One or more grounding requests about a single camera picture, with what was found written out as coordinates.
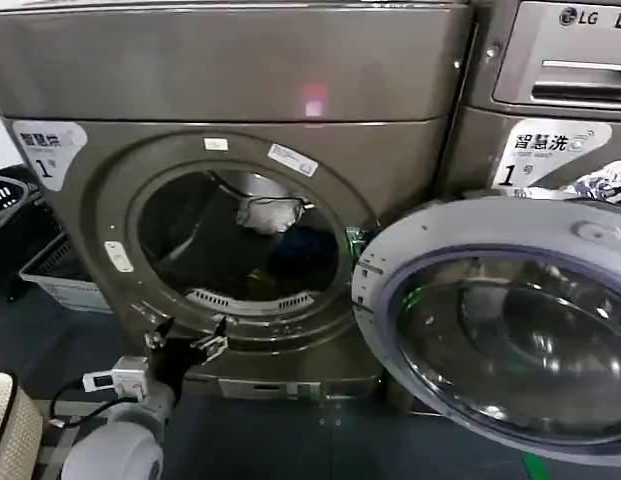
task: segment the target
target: wicker basket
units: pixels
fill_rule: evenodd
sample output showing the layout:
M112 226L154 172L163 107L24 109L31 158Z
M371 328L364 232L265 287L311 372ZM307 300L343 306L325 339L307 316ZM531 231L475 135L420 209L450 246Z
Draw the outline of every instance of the wicker basket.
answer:
M41 415L16 378L0 373L0 480L32 477L42 429Z

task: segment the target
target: washing machine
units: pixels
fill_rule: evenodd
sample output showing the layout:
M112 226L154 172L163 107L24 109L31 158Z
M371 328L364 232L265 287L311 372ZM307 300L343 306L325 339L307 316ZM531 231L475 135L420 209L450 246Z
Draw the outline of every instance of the washing machine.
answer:
M229 322L196 388L365 396L353 265L429 194L470 26L458 0L2 1L0 113L134 339Z
M476 2L440 192L540 187L621 200L621 0Z
M357 320L460 425L621 466L621 2L475 6L438 188L496 194L384 228L354 271Z

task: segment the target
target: washing machine door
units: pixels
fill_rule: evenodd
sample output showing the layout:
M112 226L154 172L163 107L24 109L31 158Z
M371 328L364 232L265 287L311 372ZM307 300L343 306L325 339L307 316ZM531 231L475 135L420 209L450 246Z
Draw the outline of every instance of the washing machine door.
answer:
M505 445L621 465L621 207L488 197L391 225L354 310L407 390Z

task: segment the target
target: laundry basket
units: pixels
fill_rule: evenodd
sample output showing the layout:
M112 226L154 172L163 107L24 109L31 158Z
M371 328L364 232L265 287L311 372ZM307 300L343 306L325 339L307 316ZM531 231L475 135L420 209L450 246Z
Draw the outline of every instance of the laundry basket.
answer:
M0 170L0 292L16 300L29 285L19 270L59 233L35 177L17 165Z
M91 281L65 234L60 234L19 272L71 310L110 313L99 288Z
M27 480L37 461L43 419L16 377L0 373L0 480Z

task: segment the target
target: gray basket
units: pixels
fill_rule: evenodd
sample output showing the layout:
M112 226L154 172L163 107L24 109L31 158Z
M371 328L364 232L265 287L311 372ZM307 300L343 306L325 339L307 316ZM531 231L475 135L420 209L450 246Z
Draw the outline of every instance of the gray basket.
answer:
M94 283L56 276L56 267L68 259L74 259L74 252L66 236L61 234L29 261L19 276L26 282L37 283L64 307L84 312L111 313Z

